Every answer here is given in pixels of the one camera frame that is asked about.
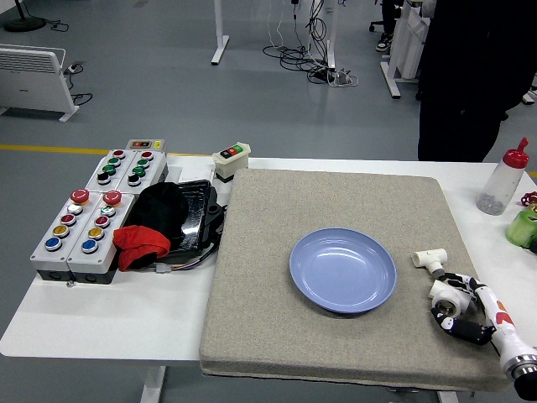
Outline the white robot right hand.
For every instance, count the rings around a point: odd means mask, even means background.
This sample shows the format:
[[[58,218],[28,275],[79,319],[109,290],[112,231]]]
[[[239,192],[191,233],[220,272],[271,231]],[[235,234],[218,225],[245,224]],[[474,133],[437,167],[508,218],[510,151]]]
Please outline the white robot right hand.
[[[457,273],[439,276],[434,286],[442,291],[455,290],[468,296],[482,308],[486,318],[484,325],[470,322],[444,313],[433,303],[431,313],[445,333],[477,345],[492,343],[506,372],[521,365],[536,365],[536,349],[519,336],[512,318],[489,286],[474,277]]]

